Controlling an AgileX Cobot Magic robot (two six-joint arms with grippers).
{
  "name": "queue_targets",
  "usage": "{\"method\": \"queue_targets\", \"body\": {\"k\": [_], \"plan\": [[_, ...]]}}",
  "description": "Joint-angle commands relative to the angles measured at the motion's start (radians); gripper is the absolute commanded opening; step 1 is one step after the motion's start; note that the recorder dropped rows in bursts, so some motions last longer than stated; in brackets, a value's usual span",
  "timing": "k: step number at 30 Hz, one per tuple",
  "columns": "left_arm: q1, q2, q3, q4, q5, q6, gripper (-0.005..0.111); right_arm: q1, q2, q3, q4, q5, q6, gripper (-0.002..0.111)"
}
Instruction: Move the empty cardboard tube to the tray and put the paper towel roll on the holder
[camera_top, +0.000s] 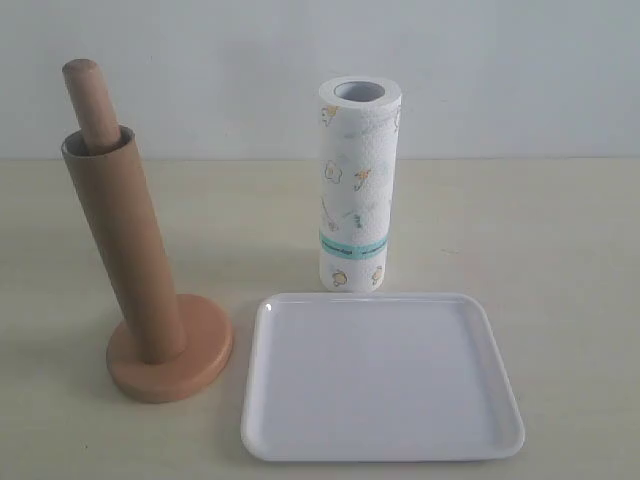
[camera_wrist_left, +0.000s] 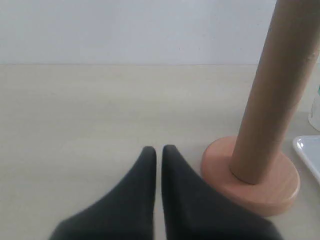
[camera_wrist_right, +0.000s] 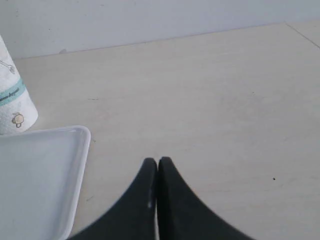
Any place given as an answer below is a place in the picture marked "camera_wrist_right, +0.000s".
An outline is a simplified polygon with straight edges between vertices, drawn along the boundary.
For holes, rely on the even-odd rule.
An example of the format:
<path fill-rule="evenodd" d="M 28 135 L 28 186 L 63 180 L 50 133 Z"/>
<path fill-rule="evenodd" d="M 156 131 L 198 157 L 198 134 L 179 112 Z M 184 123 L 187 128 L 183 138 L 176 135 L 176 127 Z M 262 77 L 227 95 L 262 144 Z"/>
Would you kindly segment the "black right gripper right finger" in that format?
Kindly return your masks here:
<path fill-rule="evenodd" d="M 158 163 L 157 221 L 161 240 L 251 240 L 207 207 L 170 157 Z"/>

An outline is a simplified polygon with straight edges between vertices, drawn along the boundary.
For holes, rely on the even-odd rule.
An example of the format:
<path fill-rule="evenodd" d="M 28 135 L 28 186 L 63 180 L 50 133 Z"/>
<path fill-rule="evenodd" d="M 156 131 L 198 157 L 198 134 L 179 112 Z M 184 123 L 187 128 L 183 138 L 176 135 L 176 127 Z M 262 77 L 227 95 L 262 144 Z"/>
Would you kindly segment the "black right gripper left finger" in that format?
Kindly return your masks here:
<path fill-rule="evenodd" d="M 154 240 L 157 163 L 146 158 L 118 201 L 71 240 Z"/>

